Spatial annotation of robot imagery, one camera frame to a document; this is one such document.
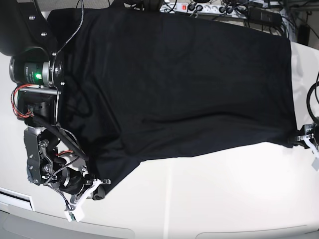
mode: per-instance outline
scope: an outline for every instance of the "black cable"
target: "black cable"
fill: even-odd
[[[319,78],[319,73],[318,73],[318,76],[317,76],[317,80],[316,80],[316,83],[314,83],[309,91],[308,91],[308,94],[307,94],[307,99],[306,99],[306,104],[307,104],[307,110],[308,110],[308,113],[311,117],[311,119],[315,122],[315,124],[319,125],[319,120],[314,116],[314,113],[313,111],[311,110],[311,107],[310,107],[310,96],[311,94],[313,93],[314,90],[317,89],[317,86],[318,86],[318,78]]]
[[[293,27],[295,27],[296,29],[298,29],[297,28],[297,25],[295,25],[296,23],[293,23],[292,21],[290,21],[287,17],[285,17],[285,16],[282,16],[282,18],[284,18],[284,19],[286,19],[290,24],[291,24],[291,26],[293,26]]]
[[[303,6],[306,6],[310,2],[316,2],[316,0],[308,0],[305,3],[303,3],[302,5],[298,5],[298,4],[291,5],[289,8],[292,8],[292,7],[303,7]]]
[[[309,15],[312,15],[312,14],[313,14],[312,11],[306,11],[306,15],[307,15],[307,17],[306,17],[306,23],[308,23],[308,17],[309,17]]]
[[[83,153],[78,147],[76,147],[71,141],[69,141],[68,138],[66,138],[61,132],[48,122],[46,122],[43,118],[33,115],[33,119],[43,125],[48,131],[50,131],[52,134],[54,134],[56,137],[61,139],[61,141],[70,149],[72,150],[76,155],[81,157],[85,161],[89,161],[89,157]]]
[[[203,6],[197,5],[195,11],[190,16],[193,16],[194,14],[196,14],[197,12],[202,11],[202,10],[203,10]]]
[[[283,27],[283,29],[284,29],[283,36],[285,36],[287,39],[289,39],[289,37],[290,37],[289,32],[286,28],[286,25],[283,22],[281,24],[281,27]]]
[[[297,28],[297,24],[296,24],[296,22],[295,22],[295,19],[294,19],[294,16],[293,16],[293,14],[291,13],[291,11],[290,11],[290,8],[288,8],[288,7],[285,7],[284,5],[282,5],[281,4],[281,2],[278,0],[277,1],[278,3],[279,3],[279,5],[283,8],[283,9],[285,9],[286,10],[286,13],[287,14],[289,14],[290,15],[290,17],[291,17],[291,19],[293,20],[293,22],[294,22],[294,26]]]
[[[175,4],[174,4],[173,8],[170,11],[168,11],[167,13],[170,13],[170,12],[174,11],[174,8],[176,7],[176,4],[177,4],[177,0],[175,0]]]
[[[284,36],[284,32],[282,31],[282,29],[280,29],[280,28],[278,28],[278,27],[273,27],[273,29],[274,29],[275,31],[279,32],[279,34],[280,34],[281,36]]]
[[[318,85],[318,79],[319,79],[319,72],[318,72],[317,79],[316,79],[316,85]],[[316,96],[316,100],[317,100],[317,102],[319,104],[319,100],[318,100],[318,96],[317,96],[317,87],[315,89],[315,96]]]
[[[233,10],[235,10],[235,9],[237,9],[238,7],[240,7],[240,6],[242,6],[242,5],[245,5],[245,4],[247,4],[247,3],[251,2],[251,1],[254,1],[254,0],[249,0],[249,1],[247,1],[247,2],[244,2],[244,3],[242,3],[242,4],[239,4],[239,5],[235,6],[235,7],[233,7]],[[215,16],[215,17],[212,19],[212,21],[214,21],[214,20],[216,20],[217,18],[219,18],[220,16],[223,16],[223,15],[226,15],[226,14],[227,14],[227,11],[225,11],[224,13],[222,13],[222,14],[220,14],[220,15],[218,15],[218,16]]]
[[[168,6],[168,7],[170,8],[170,11],[169,11],[169,12],[173,11],[174,13],[176,13],[176,11],[174,10],[174,8],[171,8],[168,3],[166,3],[166,2],[164,2],[164,3],[165,3],[166,6]]]
[[[72,40],[72,38],[78,33],[78,31],[80,30],[82,24],[83,24],[83,20],[84,20],[84,0],[79,0],[81,1],[81,21],[80,24],[78,26],[78,28],[75,30],[75,32],[69,37],[69,39],[67,39],[67,41],[61,46],[59,52],[69,43],[70,40]]]
[[[64,129],[64,128],[60,127],[60,126],[55,126],[55,127],[57,127],[57,128],[59,128],[60,130],[63,130],[64,132],[68,133],[68,134],[73,138],[73,141],[74,141],[78,146],[80,146],[78,139],[76,138],[76,136],[75,136],[71,131],[68,131],[67,129]]]
[[[71,162],[65,164],[63,167],[61,167],[61,168],[59,168],[58,170],[56,170],[56,171],[49,177],[49,179],[44,182],[43,185],[46,186],[46,185],[52,180],[53,176],[57,175],[59,172],[61,172],[63,169],[65,169],[65,168],[68,167],[69,165],[75,163],[77,160],[79,160],[79,158],[80,158],[80,157],[77,156],[76,159],[72,160]]]

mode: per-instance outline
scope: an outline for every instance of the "metal rod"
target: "metal rod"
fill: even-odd
[[[40,94],[47,94],[47,95],[58,95],[57,90],[51,90],[51,89],[39,89],[39,88],[31,88],[31,87],[25,87],[20,89],[20,91],[25,92],[34,92],[34,93],[40,93]]]

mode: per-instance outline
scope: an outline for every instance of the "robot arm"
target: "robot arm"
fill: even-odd
[[[11,98],[13,110],[27,125],[24,143],[28,179],[30,183],[43,184],[59,193],[66,202],[67,218],[80,221],[84,217],[80,208],[84,200],[89,196],[104,198],[99,185],[111,182],[94,178],[89,170],[84,170],[86,166],[79,170],[68,167],[79,158],[88,161],[88,157],[72,133],[59,127],[59,98],[64,86],[63,52],[58,49],[57,40],[36,0],[27,3],[0,0],[0,32],[0,52],[12,57],[10,77],[17,83]],[[60,141],[72,152],[71,163],[67,164],[58,153]],[[72,195],[70,203],[63,193]]]

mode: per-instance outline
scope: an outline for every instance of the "green led light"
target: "green led light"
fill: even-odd
[[[42,79],[42,75],[41,75],[41,74],[35,74],[35,77],[36,77],[37,79]]]

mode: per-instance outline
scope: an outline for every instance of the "white plastic clip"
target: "white plastic clip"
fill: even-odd
[[[80,222],[84,218],[84,212],[82,210],[82,205],[85,202],[85,200],[93,193],[100,184],[103,182],[100,179],[95,179],[93,181],[93,185],[88,188],[83,195],[79,198],[76,204],[70,204],[72,208],[74,208],[72,211],[65,210],[64,214],[69,222],[71,221],[77,221]]]
[[[312,164],[312,167],[318,171],[319,170],[319,152],[318,150],[316,149],[316,146],[314,146],[313,143],[310,142],[309,138],[305,138],[304,139],[304,142],[306,143],[306,145],[312,150],[312,152],[314,153],[315,155],[315,160]]]

